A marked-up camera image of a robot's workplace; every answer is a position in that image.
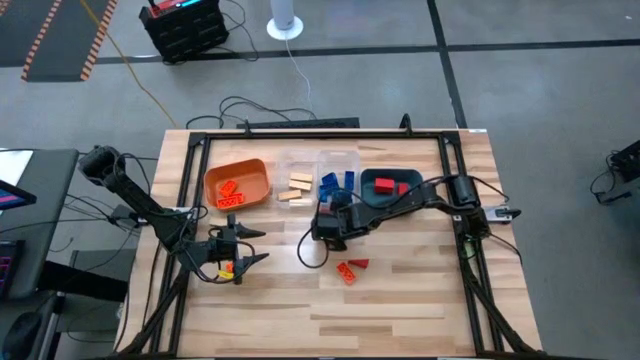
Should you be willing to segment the black power strip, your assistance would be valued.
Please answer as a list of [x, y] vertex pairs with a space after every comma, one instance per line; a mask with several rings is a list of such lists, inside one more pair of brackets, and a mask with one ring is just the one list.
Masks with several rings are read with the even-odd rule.
[[359, 128], [358, 117], [250, 123], [251, 129]]

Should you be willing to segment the black computer mouse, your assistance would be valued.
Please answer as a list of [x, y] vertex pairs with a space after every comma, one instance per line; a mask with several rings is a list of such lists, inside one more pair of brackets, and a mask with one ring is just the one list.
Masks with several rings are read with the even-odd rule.
[[4, 338], [0, 358], [26, 360], [31, 354], [40, 325], [41, 316], [36, 312], [19, 315]]

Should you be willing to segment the dark grey desk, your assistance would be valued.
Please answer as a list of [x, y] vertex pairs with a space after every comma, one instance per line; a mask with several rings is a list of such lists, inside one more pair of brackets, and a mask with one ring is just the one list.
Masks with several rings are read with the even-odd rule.
[[29, 297], [37, 289], [78, 157], [72, 149], [34, 151], [17, 187], [36, 202], [0, 214], [0, 241], [22, 243], [8, 299]]

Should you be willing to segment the white paper sheet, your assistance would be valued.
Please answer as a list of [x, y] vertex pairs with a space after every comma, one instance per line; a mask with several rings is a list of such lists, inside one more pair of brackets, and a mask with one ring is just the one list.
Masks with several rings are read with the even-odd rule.
[[32, 155], [27, 150], [0, 149], [0, 180], [16, 186]]

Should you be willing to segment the orange plastic bin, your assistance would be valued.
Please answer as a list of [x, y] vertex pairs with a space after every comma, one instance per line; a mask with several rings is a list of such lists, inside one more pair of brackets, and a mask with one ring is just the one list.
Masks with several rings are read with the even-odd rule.
[[[222, 197], [219, 194], [219, 189], [227, 180], [237, 182], [234, 193], [242, 193], [245, 202], [237, 207], [218, 209], [216, 201]], [[231, 211], [257, 205], [264, 202], [270, 193], [266, 165], [262, 160], [253, 158], [211, 168], [204, 175], [204, 190], [207, 203], [220, 211]]]

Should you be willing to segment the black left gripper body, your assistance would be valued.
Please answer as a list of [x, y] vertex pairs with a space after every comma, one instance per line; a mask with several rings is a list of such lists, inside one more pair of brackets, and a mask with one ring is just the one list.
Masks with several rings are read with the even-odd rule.
[[211, 225], [208, 230], [211, 249], [209, 250], [208, 261], [218, 265], [218, 270], [222, 269], [224, 261], [231, 263], [230, 279], [221, 277], [216, 273], [213, 282], [216, 284], [233, 283], [241, 284], [242, 275], [240, 268], [236, 265], [239, 259], [239, 244], [236, 237], [236, 217], [234, 214], [227, 216], [225, 225]]

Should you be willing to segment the dark monitor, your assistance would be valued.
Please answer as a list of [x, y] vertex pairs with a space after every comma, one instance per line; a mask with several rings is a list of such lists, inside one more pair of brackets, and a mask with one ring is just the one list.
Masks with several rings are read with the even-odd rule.
[[0, 180], [0, 211], [35, 204], [37, 197]]

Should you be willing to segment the black plastic crate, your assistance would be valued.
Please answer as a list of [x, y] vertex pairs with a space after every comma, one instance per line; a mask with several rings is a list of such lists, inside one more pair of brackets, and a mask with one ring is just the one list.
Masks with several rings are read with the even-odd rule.
[[229, 36], [219, 0], [201, 0], [159, 18], [152, 17], [150, 5], [143, 6], [139, 19], [167, 63], [191, 60], [223, 44]]

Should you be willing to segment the black mat orange-striped edge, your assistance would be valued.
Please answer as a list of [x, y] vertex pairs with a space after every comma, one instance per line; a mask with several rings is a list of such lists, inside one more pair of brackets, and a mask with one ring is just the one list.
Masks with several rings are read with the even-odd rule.
[[19, 67], [54, 0], [0, 0], [0, 68]]
[[119, 0], [47, 0], [23, 65], [26, 82], [89, 79]]

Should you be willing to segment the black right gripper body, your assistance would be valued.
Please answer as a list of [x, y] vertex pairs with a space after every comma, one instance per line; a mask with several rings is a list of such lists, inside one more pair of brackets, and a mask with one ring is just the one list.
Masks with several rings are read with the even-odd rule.
[[338, 201], [320, 203], [319, 210], [312, 221], [314, 240], [324, 241], [327, 247], [328, 242], [334, 242], [335, 250], [338, 250], [338, 243], [346, 244], [352, 230], [351, 203]]

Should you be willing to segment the red device with screen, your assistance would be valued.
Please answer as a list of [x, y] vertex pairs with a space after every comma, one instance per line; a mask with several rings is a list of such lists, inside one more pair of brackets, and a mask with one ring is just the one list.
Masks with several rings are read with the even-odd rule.
[[168, 15], [178, 9], [199, 3], [201, 0], [148, 0], [153, 18]]

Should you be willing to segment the backlit keyboard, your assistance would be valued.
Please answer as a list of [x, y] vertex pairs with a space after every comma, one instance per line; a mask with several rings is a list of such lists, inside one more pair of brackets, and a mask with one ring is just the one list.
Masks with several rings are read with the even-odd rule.
[[19, 267], [25, 241], [0, 241], [0, 299], [8, 297]]

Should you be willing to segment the white round-base stand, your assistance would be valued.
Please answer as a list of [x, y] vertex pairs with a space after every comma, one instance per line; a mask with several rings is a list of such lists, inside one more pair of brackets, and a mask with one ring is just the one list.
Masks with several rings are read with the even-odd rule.
[[272, 16], [266, 30], [271, 38], [289, 41], [302, 34], [304, 23], [295, 14], [294, 0], [270, 0], [270, 9]]

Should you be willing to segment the teal plastic bin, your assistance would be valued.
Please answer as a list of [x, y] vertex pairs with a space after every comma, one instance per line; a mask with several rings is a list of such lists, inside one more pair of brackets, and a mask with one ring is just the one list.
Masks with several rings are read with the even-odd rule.
[[[384, 195], [374, 192], [374, 180], [378, 177], [390, 178], [395, 181], [393, 194]], [[408, 183], [412, 188], [423, 181], [422, 175], [415, 169], [409, 168], [368, 168], [361, 173], [361, 197], [371, 205], [383, 205], [397, 200], [399, 183]]]

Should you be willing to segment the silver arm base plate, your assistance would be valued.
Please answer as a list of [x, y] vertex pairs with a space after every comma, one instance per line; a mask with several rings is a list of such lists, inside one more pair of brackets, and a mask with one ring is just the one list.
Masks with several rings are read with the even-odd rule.
[[508, 205], [484, 207], [486, 219], [489, 223], [510, 224], [522, 211], [510, 208]]

